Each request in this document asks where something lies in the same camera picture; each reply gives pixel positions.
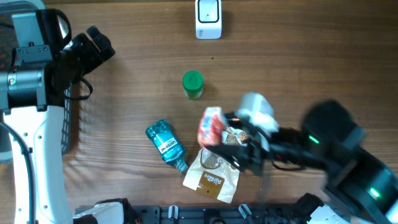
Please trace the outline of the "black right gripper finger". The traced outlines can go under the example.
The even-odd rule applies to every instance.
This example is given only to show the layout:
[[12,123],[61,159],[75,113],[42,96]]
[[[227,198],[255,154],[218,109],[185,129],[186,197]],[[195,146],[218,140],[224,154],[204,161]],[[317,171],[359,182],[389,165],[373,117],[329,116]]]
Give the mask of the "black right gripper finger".
[[219,144],[205,146],[205,149],[220,156],[238,170],[244,170],[246,168],[244,158],[246,148],[244,146]]
[[234,112],[225,113],[224,117],[228,124],[244,124],[244,120],[238,118]]

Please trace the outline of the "beige cookie pouch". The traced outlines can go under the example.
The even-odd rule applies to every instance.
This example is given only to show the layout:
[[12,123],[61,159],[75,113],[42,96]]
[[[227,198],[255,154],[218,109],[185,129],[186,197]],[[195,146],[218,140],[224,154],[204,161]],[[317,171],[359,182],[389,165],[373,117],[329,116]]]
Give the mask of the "beige cookie pouch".
[[240,171],[220,156],[200,149],[187,170],[183,185],[224,203],[231,203]]

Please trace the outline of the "green lid jar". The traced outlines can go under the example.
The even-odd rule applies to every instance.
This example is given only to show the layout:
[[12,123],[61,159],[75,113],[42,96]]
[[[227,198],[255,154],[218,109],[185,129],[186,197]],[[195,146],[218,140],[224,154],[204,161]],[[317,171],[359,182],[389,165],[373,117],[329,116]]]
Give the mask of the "green lid jar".
[[189,99],[201,97],[204,88],[204,79],[200,72],[189,71],[182,79],[184,94]]

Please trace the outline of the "teal Listerine mouthwash bottle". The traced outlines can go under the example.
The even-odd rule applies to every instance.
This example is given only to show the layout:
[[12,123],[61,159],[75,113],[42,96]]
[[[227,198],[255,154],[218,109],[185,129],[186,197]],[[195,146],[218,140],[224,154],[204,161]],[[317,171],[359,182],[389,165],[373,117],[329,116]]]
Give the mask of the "teal Listerine mouthwash bottle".
[[157,121],[152,126],[149,126],[145,133],[154,143],[166,164],[175,166],[180,173],[188,169],[188,165],[185,162],[186,150],[166,120]]

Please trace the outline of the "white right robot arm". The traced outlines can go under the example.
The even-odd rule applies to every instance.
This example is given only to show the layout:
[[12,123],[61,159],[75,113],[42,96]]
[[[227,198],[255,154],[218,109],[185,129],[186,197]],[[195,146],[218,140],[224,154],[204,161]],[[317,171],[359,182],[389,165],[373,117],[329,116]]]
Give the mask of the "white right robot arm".
[[344,211],[371,223],[397,223],[397,176],[361,147],[363,128],[337,101],[313,105],[299,130],[279,127],[271,114],[255,120],[235,111],[226,118],[249,134],[246,146],[205,147],[238,170],[261,175],[264,161],[322,170],[324,191]]

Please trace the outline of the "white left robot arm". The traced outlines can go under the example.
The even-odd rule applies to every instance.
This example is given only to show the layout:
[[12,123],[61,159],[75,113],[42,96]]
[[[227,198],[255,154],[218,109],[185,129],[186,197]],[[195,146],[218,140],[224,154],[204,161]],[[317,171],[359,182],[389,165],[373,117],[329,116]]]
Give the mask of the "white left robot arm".
[[11,140],[16,223],[127,223],[121,199],[71,213],[64,185],[62,143],[66,91],[115,51],[96,27],[76,37],[16,49],[18,63],[1,73],[1,126]]

